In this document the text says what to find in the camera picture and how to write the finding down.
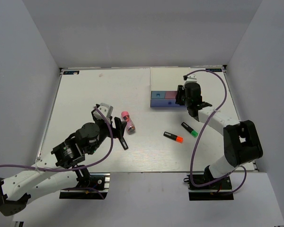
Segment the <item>pink drawer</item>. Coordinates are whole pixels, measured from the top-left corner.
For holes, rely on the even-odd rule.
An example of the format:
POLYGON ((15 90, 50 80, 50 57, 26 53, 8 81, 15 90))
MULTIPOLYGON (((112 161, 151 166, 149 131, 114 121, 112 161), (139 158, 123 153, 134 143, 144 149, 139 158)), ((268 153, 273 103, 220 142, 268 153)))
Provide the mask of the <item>pink drawer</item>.
POLYGON ((165 99, 176 99, 177 91, 166 91, 165 99))

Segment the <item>pink cap marker bottle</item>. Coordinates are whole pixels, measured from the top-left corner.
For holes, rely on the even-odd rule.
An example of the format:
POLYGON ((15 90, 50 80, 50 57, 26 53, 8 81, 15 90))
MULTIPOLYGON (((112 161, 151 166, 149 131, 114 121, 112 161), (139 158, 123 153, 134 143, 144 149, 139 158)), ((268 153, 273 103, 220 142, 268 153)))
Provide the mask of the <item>pink cap marker bottle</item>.
POLYGON ((123 111, 121 112, 121 117, 123 118, 124 121, 126 121, 126 131, 129 134, 135 133, 135 125, 132 119, 130 118, 129 113, 127 111, 123 111))

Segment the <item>blue small drawer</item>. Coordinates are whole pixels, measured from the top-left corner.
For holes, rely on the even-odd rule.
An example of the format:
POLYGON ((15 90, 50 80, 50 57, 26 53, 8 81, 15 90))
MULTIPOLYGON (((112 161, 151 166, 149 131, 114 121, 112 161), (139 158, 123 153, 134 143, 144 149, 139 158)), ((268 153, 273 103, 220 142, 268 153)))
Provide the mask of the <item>blue small drawer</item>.
POLYGON ((165 91, 151 91, 151 99, 165 99, 165 91))

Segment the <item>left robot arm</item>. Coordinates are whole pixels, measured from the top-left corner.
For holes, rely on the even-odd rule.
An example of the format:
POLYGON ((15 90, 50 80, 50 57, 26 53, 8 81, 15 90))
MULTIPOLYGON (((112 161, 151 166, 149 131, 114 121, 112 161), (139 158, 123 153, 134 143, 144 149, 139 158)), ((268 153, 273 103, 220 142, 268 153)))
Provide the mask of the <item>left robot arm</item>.
POLYGON ((9 178, 0 178, 0 212, 12 216, 29 203, 45 195, 60 192, 61 199, 105 199, 109 174, 93 174, 83 165, 86 155, 92 155, 106 138, 124 140, 126 122, 111 117, 111 106, 96 105, 91 112, 93 122, 84 124, 61 144, 32 166, 9 178))

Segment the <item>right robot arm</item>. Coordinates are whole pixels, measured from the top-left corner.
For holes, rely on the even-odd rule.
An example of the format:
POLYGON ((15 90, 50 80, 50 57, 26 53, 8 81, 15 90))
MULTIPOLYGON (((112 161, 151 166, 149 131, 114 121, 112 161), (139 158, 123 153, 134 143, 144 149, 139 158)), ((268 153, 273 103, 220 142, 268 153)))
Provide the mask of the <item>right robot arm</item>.
POLYGON ((222 179, 230 175, 235 169, 246 163, 253 162, 263 156, 263 149, 255 127, 250 121, 238 121, 228 117, 218 108, 202 100, 201 87, 196 82, 188 82, 177 88, 176 104, 186 106, 188 113, 198 122, 203 123, 197 140, 206 126, 211 127, 223 136, 224 154, 217 161, 204 169, 204 183, 194 187, 216 188, 222 179))

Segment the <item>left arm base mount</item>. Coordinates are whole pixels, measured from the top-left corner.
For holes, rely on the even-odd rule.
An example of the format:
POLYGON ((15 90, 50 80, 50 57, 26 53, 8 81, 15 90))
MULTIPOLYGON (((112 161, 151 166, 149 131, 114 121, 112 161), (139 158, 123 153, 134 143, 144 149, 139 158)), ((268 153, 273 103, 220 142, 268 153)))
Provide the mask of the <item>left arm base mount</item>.
POLYGON ((90 173, 87 180, 80 180, 74 189, 61 190, 59 199, 104 200, 108 194, 110 173, 90 173))

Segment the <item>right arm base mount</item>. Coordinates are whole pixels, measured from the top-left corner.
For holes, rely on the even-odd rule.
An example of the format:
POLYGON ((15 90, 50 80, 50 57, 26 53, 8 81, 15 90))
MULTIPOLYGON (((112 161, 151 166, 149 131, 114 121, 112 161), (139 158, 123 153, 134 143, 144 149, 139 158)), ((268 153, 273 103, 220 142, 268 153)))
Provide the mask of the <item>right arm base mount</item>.
POLYGON ((234 200, 230 177, 226 177, 211 185, 196 187, 187 175, 183 182, 188 185, 190 201, 232 201, 234 200))

